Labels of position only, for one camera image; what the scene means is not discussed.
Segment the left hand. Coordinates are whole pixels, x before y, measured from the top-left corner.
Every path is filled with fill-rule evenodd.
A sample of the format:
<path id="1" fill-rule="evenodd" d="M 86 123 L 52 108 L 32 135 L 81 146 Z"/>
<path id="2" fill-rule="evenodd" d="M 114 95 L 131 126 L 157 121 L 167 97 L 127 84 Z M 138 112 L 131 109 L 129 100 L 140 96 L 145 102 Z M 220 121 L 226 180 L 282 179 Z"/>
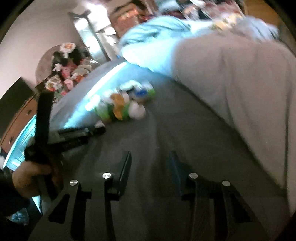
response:
<path id="1" fill-rule="evenodd" d="M 12 174 L 12 182 L 19 194 L 32 198 L 46 192 L 47 186 L 62 185 L 62 176 L 56 167 L 24 161 Z"/>

